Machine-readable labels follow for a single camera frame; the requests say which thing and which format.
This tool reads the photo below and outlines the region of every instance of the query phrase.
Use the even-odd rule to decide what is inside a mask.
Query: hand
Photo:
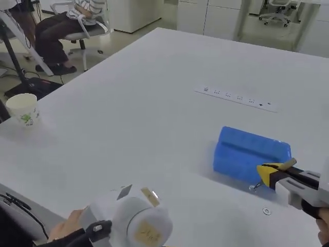
[[[55,226],[49,234],[48,243],[54,241],[55,239],[64,238],[67,235],[81,229],[81,226],[79,225],[79,218],[82,212],[83,210],[74,210],[65,222]]]
[[[329,208],[321,208],[319,216],[322,220],[317,220],[317,225],[320,229],[318,237],[321,244],[325,245],[329,242]]]

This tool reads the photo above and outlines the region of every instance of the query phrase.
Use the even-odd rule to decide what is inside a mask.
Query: person
[[[317,225],[320,232],[318,233],[318,238],[322,245],[329,246],[329,208],[321,208],[319,210],[319,217],[321,220],[317,220]]]
[[[34,34],[35,34],[36,22],[32,14],[32,12],[34,12],[34,7],[31,0],[22,0],[21,3],[16,4],[9,11],[12,17],[17,21],[17,23],[22,28],[31,46],[34,48],[35,47]]]
[[[83,210],[74,210],[65,222],[55,226],[46,244],[38,247],[66,247],[76,238],[84,234],[84,229],[79,225],[79,218]],[[93,247],[89,240],[80,243],[79,247]]]
[[[78,17],[83,14],[86,30],[96,25],[95,15],[102,11],[105,0],[75,0],[74,8],[39,22],[35,29],[35,49],[55,75],[66,75],[77,71],[71,64],[59,41],[68,34],[83,32]],[[37,65],[37,72],[42,68]]]

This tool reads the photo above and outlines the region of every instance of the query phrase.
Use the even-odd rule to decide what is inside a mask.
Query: blue sponge
[[[214,171],[256,184],[257,165],[284,163],[291,159],[290,145],[278,140],[223,127],[214,155]]]

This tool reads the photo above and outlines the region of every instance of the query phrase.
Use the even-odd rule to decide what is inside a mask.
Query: chair base
[[[262,20],[262,19],[266,19],[266,21],[264,22],[264,25],[268,25],[268,23],[273,20],[278,20],[278,21],[283,22],[284,27],[287,27],[288,24],[290,23],[290,18],[283,13],[261,14],[259,16],[259,20]]]
[[[103,54],[103,51],[97,48],[86,48],[86,49],[75,48],[75,49],[71,49],[70,52],[68,53],[69,57],[77,56],[77,55],[82,56],[84,71],[88,70],[87,55],[96,56],[103,60],[107,58],[107,56]]]

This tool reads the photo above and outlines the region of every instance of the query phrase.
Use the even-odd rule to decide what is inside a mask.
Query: metal washer
[[[264,208],[263,208],[263,213],[264,213],[265,215],[271,215],[271,210],[269,210],[267,207],[264,207]]]

